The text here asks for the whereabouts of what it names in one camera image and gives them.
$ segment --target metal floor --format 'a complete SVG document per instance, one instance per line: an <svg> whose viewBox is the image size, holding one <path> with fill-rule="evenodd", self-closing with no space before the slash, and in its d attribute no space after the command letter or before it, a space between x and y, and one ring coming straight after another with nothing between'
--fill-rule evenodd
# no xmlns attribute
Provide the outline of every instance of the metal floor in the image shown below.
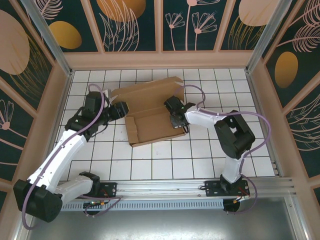
<svg viewBox="0 0 320 240"><path fill-rule="evenodd" d="M241 203L248 208L251 200ZM261 198L246 214L210 210L110 211L97 218L61 212L38 219L28 240L295 240L283 198Z"/></svg>

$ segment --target metal pole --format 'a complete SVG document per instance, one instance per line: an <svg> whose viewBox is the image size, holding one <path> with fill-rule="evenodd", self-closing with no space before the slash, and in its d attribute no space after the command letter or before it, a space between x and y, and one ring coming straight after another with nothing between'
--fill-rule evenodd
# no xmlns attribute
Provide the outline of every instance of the metal pole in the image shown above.
<svg viewBox="0 0 320 240"><path fill-rule="evenodd" d="M71 75L71 70L68 65L68 62L62 52L60 46L57 44L55 37L52 35L48 24L42 17L35 1L30 0L21 0L26 12L29 14L31 19L33 20L35 26L41 33L43 39L45 40L46 44L49 46L51 52L55 56L57 62L61 65L63 71L68 76Z"/></svg>
<svg viewBox="0 0 320 240"><path fill-rule="evenodd" d="M247 73L250 74L258 64L262 54L266 50L269 42L272 40L286 12L288 11L292 0L279 0L278 5L272 14L269 23L266 25L263 33L257 42L251 58L247 64Z"/></svg>

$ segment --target white tiled floor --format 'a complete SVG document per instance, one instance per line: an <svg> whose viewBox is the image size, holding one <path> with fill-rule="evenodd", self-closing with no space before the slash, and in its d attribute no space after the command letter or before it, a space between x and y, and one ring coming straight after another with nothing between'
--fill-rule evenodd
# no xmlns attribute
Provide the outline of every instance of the white tiled floor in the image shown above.
<svg viewBox="0 0 320 240"><path fill-rule="evenodd" d="M114 90L172 76L185 80L186 84L201 87L206 93L206 109L256 112L243 69L76 71L55 141L61 137L68 119L84 104L88 83ZM185 97L187 102L202 100L202 95L190 87L186 89ZM264 137L260 123L255 116L244 115L244 119L257 138L253 144L255 147ZM190 134L185 136L132 148L128 143L124 119L120 119L90 139L74 157L61 180L71 180L83 171L97 174L103 181L219 178L224 169L224 157L216 131L197 125L191 125ZM249 177L275 175L266 147L245 160L243 173Z"/></svg>

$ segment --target open cardboard box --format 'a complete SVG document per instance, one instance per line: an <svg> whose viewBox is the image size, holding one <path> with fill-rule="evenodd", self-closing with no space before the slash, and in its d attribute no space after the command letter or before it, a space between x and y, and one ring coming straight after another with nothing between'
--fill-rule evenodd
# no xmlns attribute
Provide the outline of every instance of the open cardboard box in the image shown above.
<svg viewBox="0 0 320 240"><path fill-rule="evenodd" d="M129 108L124 118L129 144L142 146L185 135L182 128L173 128L170 113L164 106L181 87L183 81L178 77L150 81L123 87L112 91L112 103L126 102ZM182 88L176 96L184 100Z"/></svg>

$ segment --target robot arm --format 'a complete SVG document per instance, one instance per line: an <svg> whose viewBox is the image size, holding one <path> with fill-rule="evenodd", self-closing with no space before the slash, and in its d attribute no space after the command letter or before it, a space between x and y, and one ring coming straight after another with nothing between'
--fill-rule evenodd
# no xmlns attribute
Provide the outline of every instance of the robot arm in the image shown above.
<svg viewBox="0 0 320 240"><path fill-rule="evenodd" d="M225 166L220 176L222 188L229 192L241 181L240 165L246 151L250 150L255 135L244 118L239 115L225 116L219 113L197 109L194 103L183 103L172 96L164 103L170 112L170 120L174 128L183 128L189 132L188 125L195 124L215 129L220 145L226 154Z"/></svg>
<svg viewBox="0 0 320 240"><path fill-rule="evenodd" d="M62 185L58 186L58 183L64 170L70 165L74 156L87 144L93 134L98 131L99 126L103 125L107 127L109 122L127 115L129 111L127 104L125 102L118 102L111 105L108 99L108 91L104 92L104 100L105 107L98 120L86 131L74 136L67 144L62 146L66 139L83 129L97 116L101 108L101 94L96 91L90 92L85 98L84 106L68 120L61 139L42 165L27 181L19 179L15 183L13 191L20 211L22 210L27 192L32 184L35 183L44 166L61 146L62 149L53 158L44 174L40 176L40 180L31 192L27 202L26 213L49 223L57 217L63 204L81 195L98 195L100 178L89 172L82 172L76 179Z"/></svg>

